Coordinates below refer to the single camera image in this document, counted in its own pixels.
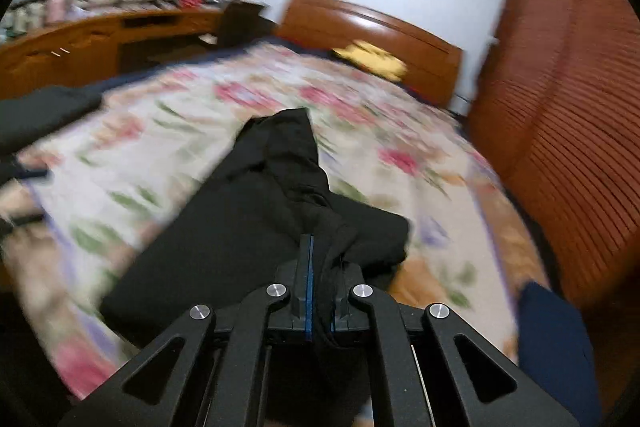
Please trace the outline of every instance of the navy blue cloth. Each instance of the navy blue cloth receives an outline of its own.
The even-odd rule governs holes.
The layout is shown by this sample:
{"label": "navy blue cloth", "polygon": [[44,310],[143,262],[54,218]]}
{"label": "navy blue cloth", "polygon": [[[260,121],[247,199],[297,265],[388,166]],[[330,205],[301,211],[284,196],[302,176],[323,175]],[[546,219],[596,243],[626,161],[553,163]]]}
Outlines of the navy blue cloth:
{"label": "navy blue cloth", "polygon": [[580,423],[596,427],[602,407],[593,347],[580,312],[530,282],[518,303],[520,368]]}

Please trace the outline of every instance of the yellow pillow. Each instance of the yellow pillow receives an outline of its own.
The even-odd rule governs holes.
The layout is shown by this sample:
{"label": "yellow pillow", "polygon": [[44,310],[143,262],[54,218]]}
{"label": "yellow pillow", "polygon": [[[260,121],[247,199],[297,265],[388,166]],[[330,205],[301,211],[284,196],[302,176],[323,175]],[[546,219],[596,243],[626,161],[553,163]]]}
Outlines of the yellow pillow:
{"label": "yellow pillow", "polygon": [[353,41],[353,44],[343,50],[335,48],[334,52],[338,57],[391,82],[400,82],[406,73],[406,65],[402,60],[395,58],[388,51],[370,44],[370,42]]}

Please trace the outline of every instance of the bed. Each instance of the bed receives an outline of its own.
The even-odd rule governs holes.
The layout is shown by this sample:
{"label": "bed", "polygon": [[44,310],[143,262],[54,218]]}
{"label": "bed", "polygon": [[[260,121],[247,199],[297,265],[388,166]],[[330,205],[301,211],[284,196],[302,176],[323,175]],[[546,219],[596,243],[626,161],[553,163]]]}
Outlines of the bed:
{"label": "bed", "polygon": [[[410,220],[408,257],[389,292],[418,307],[447,303],[516,360],[515,303],[529,280],[548,285],[542,263],[490,165],[455,120],[417,100],[447,102],[460,50],[338,0],[291,0],[276,34],[285,40],[110,89],[100,111],[21,153],[27,164],[49,166],[52,179],[6,187],[0,210],[41,206],[47,220],[5,240],[4,263],[40,344],[78,398],[136,352],[101,320],[102,296],[240,126],[287,107],[308,108],[331,190]],[[409,92],[326,58],[353,39],[405,61]]]}

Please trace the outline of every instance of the floral bedspread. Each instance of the floral bedspread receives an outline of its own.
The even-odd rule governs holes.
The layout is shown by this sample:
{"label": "floral bedspread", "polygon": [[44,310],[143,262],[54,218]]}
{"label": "floral bedspread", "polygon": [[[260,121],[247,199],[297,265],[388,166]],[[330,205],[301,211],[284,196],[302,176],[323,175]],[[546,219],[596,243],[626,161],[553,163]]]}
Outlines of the floral bedspread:
{"label": "floral bedspread", "polygon": [[7,187],[0,210],[34,206],[4,261],[26,316],[80,398],[135,352],[100,319],[100,300],[233,146],[254,115],[307,107],[330,188],[407,217],[408,258],[390,292],[452,306],[514,358],[513,302],[538,254],[487,162],[446,113],[400,87],[270,44],[170,68],[113,90],[101,111],[23,151],[52,176]]}

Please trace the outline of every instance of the pillow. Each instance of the pillow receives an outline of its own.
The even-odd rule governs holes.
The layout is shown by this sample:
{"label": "pillow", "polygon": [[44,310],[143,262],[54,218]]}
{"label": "pillow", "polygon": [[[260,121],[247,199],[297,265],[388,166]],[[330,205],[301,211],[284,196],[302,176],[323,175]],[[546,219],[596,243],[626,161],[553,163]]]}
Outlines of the pillow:
{"label": "pillow", "polygon": [[561,403],[581,427],[596,427],[602,416],[593,347],[571,304],[535,282],[518,303],[520,368]]}
{"label": "pillow", "polygon": [[343,50],[334,49],[338,57],[344,58],[370,73],[386,78],[390,82],[400,82],[406,73],[406,65],[391,53],[365,41],[353,41]]}

